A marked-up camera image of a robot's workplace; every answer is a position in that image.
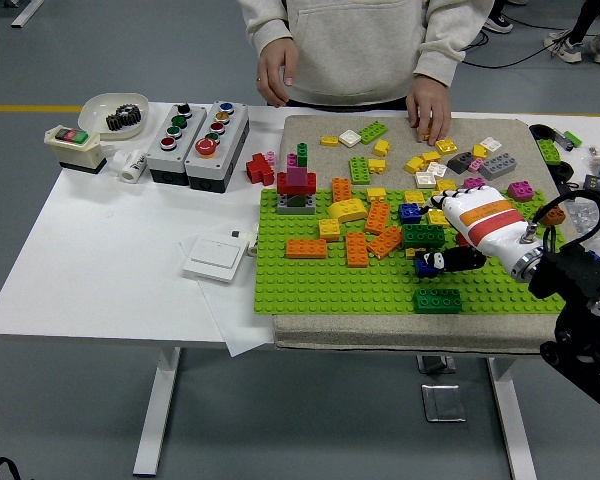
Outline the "robot right hand white shell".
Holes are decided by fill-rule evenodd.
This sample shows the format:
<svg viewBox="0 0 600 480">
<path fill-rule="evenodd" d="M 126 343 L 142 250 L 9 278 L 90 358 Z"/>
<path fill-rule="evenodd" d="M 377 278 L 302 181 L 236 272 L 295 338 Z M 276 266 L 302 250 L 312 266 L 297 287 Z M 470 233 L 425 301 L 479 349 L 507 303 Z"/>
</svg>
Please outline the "robot right hand white shell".
<svg viewBox="0 0 600 480">
<path fill-rule="evenodd" d="M 518 282 L 528 282 L 543 255 L 538 223 L 527 221 L 497 189 L 481 186 L 445 190 L 430 197 L 423 213 L 436 208 L 468 242 L 442 252 L 419 253 L 427 265 L 444 272 L 482 267 L 494 257 Z"/>
</svg>

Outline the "person's left hand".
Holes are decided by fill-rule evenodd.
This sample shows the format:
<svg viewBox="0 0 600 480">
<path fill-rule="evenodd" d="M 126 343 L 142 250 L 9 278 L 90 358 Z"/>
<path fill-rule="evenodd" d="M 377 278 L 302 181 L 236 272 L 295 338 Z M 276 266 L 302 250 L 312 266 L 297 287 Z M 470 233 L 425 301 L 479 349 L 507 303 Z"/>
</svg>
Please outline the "person's left hand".
<svg viewBox="0 0 600 480">
<path fill-rule="evenodd" d="M 451 109 L 446 85 L 427 76 L 417 76 L 406 97 L 406 106 L 418 142 L 427 141 L 433 146 L 447 136 Z"/>
</svg>

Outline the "person's right hand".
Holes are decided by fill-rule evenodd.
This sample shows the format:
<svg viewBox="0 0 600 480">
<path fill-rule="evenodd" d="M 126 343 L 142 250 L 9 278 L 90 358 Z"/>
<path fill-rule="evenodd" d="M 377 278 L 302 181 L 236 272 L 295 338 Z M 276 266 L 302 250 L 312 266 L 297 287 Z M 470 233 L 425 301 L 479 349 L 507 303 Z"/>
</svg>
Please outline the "person's right hand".
<svg viewBox="0 0 600 480">
<path fill-rule="evenodd" d="M 290 97 L 286 88 L 293 85 L 298 57 L 298 49 L 291 38 L 276 39 L 262 49 L 256 87 L 268 105 L 282 107 L 288 103 Z"/>
</svg>

